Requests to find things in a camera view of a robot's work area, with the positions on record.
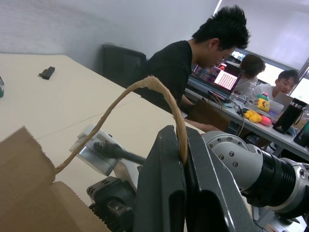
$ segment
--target black thermos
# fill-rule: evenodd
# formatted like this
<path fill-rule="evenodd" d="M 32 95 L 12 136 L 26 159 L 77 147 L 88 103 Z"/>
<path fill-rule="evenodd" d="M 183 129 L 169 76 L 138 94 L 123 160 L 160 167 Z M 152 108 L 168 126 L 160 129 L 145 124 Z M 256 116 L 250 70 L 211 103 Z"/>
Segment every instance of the black thermos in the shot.
<path fill-rule="evenodd" d="M 309 121 L 304 125 L 303 129 L 294 138 L 294 142 L 301 145 L 307 146 L 309 144 Z"/>
<path fill-rule="evenodd" d="M 301 113 L 305 110 L 307 104 L 294 98 L 286 110 L 283 112 L 281 117 L 278 119 L 273 129 L 285 134 L 292 124 L 298 119 Z"/>

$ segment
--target man's arm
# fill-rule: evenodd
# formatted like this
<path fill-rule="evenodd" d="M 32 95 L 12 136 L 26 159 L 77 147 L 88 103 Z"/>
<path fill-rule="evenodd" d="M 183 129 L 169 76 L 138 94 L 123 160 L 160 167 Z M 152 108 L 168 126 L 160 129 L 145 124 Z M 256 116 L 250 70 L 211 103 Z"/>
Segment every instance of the man's arm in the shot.
<path fill-rule="evenodd" d="M 181 99 L 181 106 L 187 110 L 187 111 L 190 111 L 194 106 L 195 104 L 192 103 L 184 94 L 182 96 L 182 99 Z"/>
<path fill-rule="evenodd" d="M 191 120 L 188 120 L 188 119 L 184 119 L 185 122 L 191 124 L 192 126 L 204 131 L 204 132 L 209 132 L 209 131 L 220 131 L 218 128 L 212 126 L 212 125 L 207 125 L 207 124 L 202 124 L 202 123 L 199 123 L 199 122 L 195 122 L 195 121 L 191 121 Z"/>

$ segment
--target person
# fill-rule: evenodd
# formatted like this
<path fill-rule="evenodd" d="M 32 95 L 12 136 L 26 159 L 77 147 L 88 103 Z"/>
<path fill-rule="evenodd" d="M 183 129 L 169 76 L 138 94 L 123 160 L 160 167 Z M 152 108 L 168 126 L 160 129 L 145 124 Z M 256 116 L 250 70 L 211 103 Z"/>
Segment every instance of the person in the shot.
<path fill-rule="evenodd" d="M 188 41 L 168 45 L 155 53 L 145 64 L 140 79 L 149 75 L 157 77 L 171 92 L 178 106 L 190 111 L 194 104 L 184 96 L 188 78 L 194 64 L 206 68 L 229 57 L 236 48 L 244 49 L 249 42 L 244 11 L 238 6 L 223 7 Z M 170 112 L 160 93 L 149 89 L 136 91 L 143 98 Z"/>
<path fill-rule="evenodd" d="M 267 93 L 268 98 L 274 100 L 280 92 L 289 94 L 298 82 L 299 77 L 296 70 L 282 71 L 275 81 L 275 86 L 271 86 L 270 84 L 257 85 L 252 92 L 251 99 L 255 99 L 259 93 Z"/>
<path fill-rule="evenodd" d="M 243 95 L 249 85 L 250 82 L 257 83 L 257 75 L 265 70 L 264 61 L 258 56 L 248 54 L 240 63 L 239 67 L 244 70 L 240 80 L 234 88 L 234 92 L 238 95 Z"/>

